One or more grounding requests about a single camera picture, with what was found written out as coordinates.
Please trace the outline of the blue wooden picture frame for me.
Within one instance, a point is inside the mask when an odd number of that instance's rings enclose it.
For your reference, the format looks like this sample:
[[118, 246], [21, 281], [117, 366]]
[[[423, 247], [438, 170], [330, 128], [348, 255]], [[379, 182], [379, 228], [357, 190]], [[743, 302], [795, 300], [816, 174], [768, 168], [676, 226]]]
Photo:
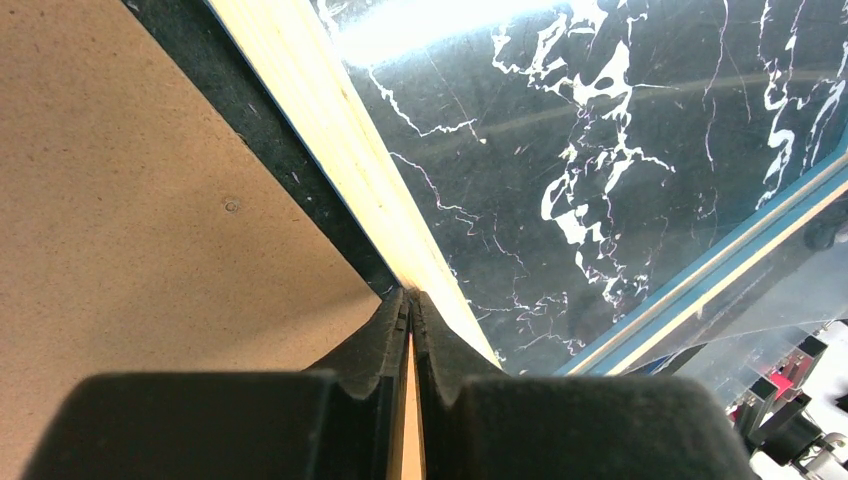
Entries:
[[847, 320], [843, 1], [210, 9], [409, 323], [510, 376], [686, 378], [737, 433], [740, 336]]

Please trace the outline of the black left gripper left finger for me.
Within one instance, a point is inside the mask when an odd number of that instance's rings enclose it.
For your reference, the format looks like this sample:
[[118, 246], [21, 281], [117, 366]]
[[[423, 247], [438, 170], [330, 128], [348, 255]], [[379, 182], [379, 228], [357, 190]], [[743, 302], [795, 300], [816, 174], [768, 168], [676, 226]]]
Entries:
[[94, 375], [66, 397], [27, 479], [397, 479], [409, 300], [300, 371]]

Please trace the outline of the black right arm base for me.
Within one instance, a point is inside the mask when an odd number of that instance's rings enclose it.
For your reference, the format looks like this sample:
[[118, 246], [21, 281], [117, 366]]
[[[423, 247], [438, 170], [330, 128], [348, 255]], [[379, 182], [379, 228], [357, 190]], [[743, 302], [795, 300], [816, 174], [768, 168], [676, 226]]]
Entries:
[[727, 413], [755, 470], [846, 478], [846, 321], [763, 330], [739, 343], [745, 389]]

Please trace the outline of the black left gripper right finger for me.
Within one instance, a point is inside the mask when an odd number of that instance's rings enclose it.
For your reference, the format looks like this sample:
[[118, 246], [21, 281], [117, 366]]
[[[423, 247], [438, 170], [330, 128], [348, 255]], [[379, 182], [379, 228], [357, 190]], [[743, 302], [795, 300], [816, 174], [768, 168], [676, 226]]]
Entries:
[[750, 479], [712, 394], [679, 377], [513, 377], [412, 298], [427, 479]]

